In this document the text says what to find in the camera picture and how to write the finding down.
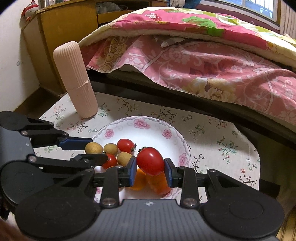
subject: floral plate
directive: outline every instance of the floral plate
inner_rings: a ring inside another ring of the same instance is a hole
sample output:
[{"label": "floral plate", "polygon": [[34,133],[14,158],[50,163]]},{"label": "floral plate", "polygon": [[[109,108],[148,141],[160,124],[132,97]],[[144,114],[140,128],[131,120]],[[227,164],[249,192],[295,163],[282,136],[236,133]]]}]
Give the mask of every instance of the floral plate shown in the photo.
[{"label": "floral plate", "polygon": [[[175,166],[191,166],[189,147],[182,135],[170,124],[153,117],[131,116],[122,118],[103,127],[93,137],[94,142],[102,146],[108,143],[117,144],[120,139],[130,139],[136,146],[133,153],[138,154],[142,147],[154,147],[163,158],[170,158]],[[104,172],[102,167],[96,167],[96,172]],[[155,194],[149,187],[141,191],[123,188],[119,192],[120,201],[123,199],[173,199],[180,188],[173,188],[166,196]],[[100,201],[102,187],[97,188],[95,201]]]}]

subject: cherry tomato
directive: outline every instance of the cherry tomato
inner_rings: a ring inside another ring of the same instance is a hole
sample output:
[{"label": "cherry tomato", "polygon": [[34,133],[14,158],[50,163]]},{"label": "cherry tomato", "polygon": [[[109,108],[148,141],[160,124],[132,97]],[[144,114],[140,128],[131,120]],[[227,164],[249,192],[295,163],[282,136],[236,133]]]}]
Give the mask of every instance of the cherry tomato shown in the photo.
[{"label": "cherry tomato", "polygon": [[107,169],[109,167],[116,166],[117,165],[117,160],[116,160],[115,156],[112,155],[112,154],[108,154],[108,153],[106,155],[108,156],[108,160],[107,160],[107,162],[105,162],[102,165],[102,167],[105,168],[105,169]]},{"label": "cherry tomato", "polygon": [[140,191],[146,186],[146,184],[146,173],[143,172],[141,169],[137,169],[135,182],[130,188],[136,191]]},{"label": "cherry tomato", "polygon": [[159,175],[165,167],[163,157],[153,147],[146,147],[138,153],[137,165],[143,172],[151,176]]},{"label": "cherry tomato", "polygon": [[127,152],[127,153],[131,153],[135,151],[135,144],[129,140],[129,139],[120,139],[117,142],[117,147],[119,150],[121,150],[122,152]]},{"label": "cherry tomato", "polygon": [[146,180],[149,187],[158,195],[165,195],[171,190],[171,188],[168,186],[164,172],[157,176],[146,175]]}]

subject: tablecloth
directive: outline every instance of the tablecloth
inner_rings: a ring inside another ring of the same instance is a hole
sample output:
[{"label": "tablecloth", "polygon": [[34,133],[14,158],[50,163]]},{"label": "tablecloth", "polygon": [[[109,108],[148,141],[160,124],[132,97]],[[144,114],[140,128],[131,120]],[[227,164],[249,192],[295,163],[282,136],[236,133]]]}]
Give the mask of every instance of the tablecloth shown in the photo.
[{"label": "tablecloth", "polygon": [[[76,137],[93,137],[105,125],[126,116],[151,116],[175,127],[190,149],[192,168],[198,173],[217,169],[255,189],[259,188],[260,158],[253,144],[233,123],[213,117],[164,106],[95,93],[97,114],[81,118],[68,94],[53,105],[41,119]],[[35,149],[37,156],[70,159],[83,151],[63,151],[57,146]],[[206,202],[204,188],[199,188],[200,201]]]}]

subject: tomato stem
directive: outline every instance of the tomato stem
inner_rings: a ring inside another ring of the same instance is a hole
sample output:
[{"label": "tomato stem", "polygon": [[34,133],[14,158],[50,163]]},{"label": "tomato stem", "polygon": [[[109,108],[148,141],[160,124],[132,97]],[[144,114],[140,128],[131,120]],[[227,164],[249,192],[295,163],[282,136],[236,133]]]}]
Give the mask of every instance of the tomato stem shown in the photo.
[{"label": "tomato stem", "polygon": [[144,150],[145,148],[146,148],[146,146],[142,147],[142,148],[139,150],[139,152],[142,151],[142,150]]},{"label": "tomato stem", "polygon": [[136,150],[136,146],[137,146],[137,144],[135,144],[135,146],[133,148],[131,148],[131,152],[134,152]]}]

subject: red tomato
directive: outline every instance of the red tomato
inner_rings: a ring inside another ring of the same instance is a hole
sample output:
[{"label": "red tomato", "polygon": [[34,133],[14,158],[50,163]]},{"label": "red tomato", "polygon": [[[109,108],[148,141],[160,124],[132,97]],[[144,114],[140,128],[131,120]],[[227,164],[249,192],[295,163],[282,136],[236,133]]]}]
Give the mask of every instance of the red tomato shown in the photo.
[{"label": "red tomato", "polygon": [[112,155],[112,154],[106,154],[106,155],[108,156],[108,160],[107,160],[107,162],[105,162],[102,165],[102,167],[105,168],[105,169],[107,169],[109,167],[116,166],[117,165],[117,160],[116,160],[115,156]]},{"label": "red tomato", "polygon": [[143,172],[151,176],[159,175],[165,167],[163,157],[153,147],[146,147],[138,153],[137,165]]},{"label": "red tomato", "polygon": [[121,150],[122,152],[127,152],[127,153],[131,153],[135,151],[135,144],[129,140],[129,139],[120,139],[117,142],[117,147],[119,150]]}]

